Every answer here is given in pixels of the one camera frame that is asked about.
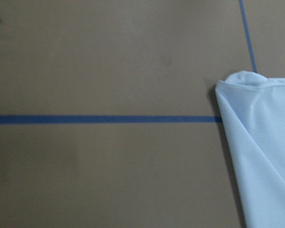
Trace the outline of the light blue t-shirt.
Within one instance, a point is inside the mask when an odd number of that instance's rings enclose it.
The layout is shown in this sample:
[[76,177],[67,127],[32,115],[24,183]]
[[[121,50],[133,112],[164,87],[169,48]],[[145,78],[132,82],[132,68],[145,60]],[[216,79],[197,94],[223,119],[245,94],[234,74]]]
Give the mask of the light blue t-shirt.
[[285,228],[285,78],[241,71],[215,92],[246,226]]

